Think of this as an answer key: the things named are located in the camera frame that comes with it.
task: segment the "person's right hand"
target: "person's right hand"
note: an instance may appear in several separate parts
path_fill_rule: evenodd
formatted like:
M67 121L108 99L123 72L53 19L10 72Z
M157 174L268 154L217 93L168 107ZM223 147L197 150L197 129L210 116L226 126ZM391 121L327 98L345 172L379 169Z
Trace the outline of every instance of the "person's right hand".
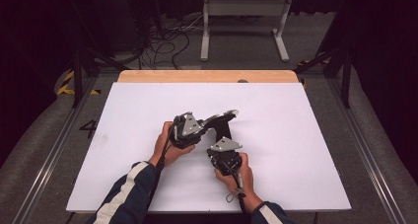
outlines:
M257 194L254 191L252 169L248 165L248 155L246 153L240 153L240 156L243 160L239 172L241 173L241 176L243 178L243 187L245 194L244 205L246 211L248 213L251 213L259 204L262 203L262 200L257 196ZM237 183L231 175L222 176L221 172L218 169L215 169L215 174L216 178L227 186L230 193L237 193Z
M239 172L241 173L241 176L243 178L243 186L244 186L244 192L254 192L253 187L253 177L252 177L252 169L248 165L248 155L246 153L240 153L240 157L243 160L242 165L239 169ZM237 183L235 182L233 176L223 176L221 172L215 168L215 175L216 178L224 183L230 193L236 193L237 192Z

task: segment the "mechanical part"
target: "mechanical part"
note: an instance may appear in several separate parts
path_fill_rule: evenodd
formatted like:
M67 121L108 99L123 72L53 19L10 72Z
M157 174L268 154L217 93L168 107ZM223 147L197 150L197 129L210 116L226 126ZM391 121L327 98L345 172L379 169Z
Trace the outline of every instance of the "mechanical part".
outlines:
M234 149L240 149L242 147L243 146L240 143L227 137L223 137L221 140L215 143L215 145L210 146L210 149L217 152L226 152Z
M210 157L213 167L218 169L222 176L232 175L238 172L243 160L240 157L240 153L230 150L226 152L216 152L211 149L207 149L206 152Z
M191 112L176 116L173 124L174 129L170 134L170 140L174 146L184 149L200 142L201 136L207 131L201 122L201 120L196 121Z
M211 128L211 127L215 127L214 125L216 123L218 123L219 121L230 121L231 119L237 117L237 115L240 112L237 110L230 110L230 111L226 111L226 112L220 112L217 113L215 115L212 115L208 118L206 118L203 122L202 122L202 126L207 127L207 128Z

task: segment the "printed number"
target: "printed number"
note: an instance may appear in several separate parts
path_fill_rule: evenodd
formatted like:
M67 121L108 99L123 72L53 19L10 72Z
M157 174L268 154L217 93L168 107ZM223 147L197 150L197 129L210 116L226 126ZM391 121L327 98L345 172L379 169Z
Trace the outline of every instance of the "printed number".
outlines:
M87 136L87 138L92 138L93 132L96 131L96 128L96 121L92 119L88 123L81 126L80 130L88 130L89 136Z

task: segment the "black metal part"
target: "black metal part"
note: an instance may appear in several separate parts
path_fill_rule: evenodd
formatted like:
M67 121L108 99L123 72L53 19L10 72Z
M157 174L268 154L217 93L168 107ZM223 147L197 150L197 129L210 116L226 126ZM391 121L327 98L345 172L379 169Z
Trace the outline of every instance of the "black metal part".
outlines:
M224 114L218 118L215 118L205 124L207 127L213 127L216 131L216 142L220 141L223 137L232 139L230 126L228 122L235 118L233 113ZM238 172L243 160L240 157L240 153L235 150L226 152L217 152L211 149L206 150L208 157L211 159L212 165L218 169L223 176L232 175Z
M218 169L222 176L232 175L238 172L239 168L243 164L243 160L240 157L240 153L235 150L226 152L216 152L211 149L206 150L213 167Z
M303 72L305 72L306 70L308 70L308 69L310 69L310 68L312 68L312 67L316 66L317 64L321 63L323 60L325 60L325 59L327 59L327 58L331 57L331 56L332 56L332 55L334 55L337 51L339 51L339 49L333 49L333 50L331 50L331 51L329 51L329 52L326 52L326 53L324 53L324 54L321 54L320 56L318 56L318 57L316 57L315 59L311 60L310 62L308 62L308 63L304 64L303 66L300 66L300 67L298 67L298 68L294 69L293 71L294 71L296 74L303 73Z
M73 109L77 108L83 98L82 68L80 64L80 50L76 50L73 56L74 63L74 104Z
M328 64L323 69L323 76L325 78L335 78L339 70L341 69L344 61L344 51L338 50L331 56Z
M342 74L342 86L341 86L341 99L346 109L350 108L348 103L348 93L350 89L350 76L351 76L351 55L349 51L346 51L345 62Z
M184 149L190 145L197 144L201 140L201 136L206 133L207 128L202 128L196 133L191 133L188 135L183 135L182 131L185 124L184 116L176 116L174 119L173 126L176 126L177 130L173 129L173 132L170 134L170 141L173 145L179 149Z
M113 60L113 59L111 59L109 57L106 57L106 56L102 55L98 51L95 51L95 50L93 50L93 49L91 49L89 47L84 47L83 49L86 50L86 52L88 52L90 55L92 55L92 56L94 56L96 58L99 58L100 60L102 60L106 64L108 64L108 65L110 65L110 66L112 66L112 67L114 67L114 68L116 68L116 69L118 69L120 71L130 70L130 68L126 67L125 65L123 65L123 64L121 64L121 63L119 63L119 62L117 62L117 61L115 61L115 60Z

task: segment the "white stripe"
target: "white stripe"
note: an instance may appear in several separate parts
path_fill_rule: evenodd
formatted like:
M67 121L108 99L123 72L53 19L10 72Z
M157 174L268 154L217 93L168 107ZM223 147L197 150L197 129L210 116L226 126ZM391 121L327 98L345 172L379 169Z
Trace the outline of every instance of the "white stripe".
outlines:
M283 224L279 218L277 218L276 214L274 214L274 212L267 206L267 205L263 205L260 208L260 212L262 214L262 216L265 218L265 220L267 220L267 222L269 224Z
M106 203L99 209L97 219L95 224L105 224L108 223L111 217L116 212L117 208L123 204L132 191L132 188L135 186L135 177L148 166L148 163L140 163L136 165L126 176L126 182L120 188L120 193L118 193L109 203Z

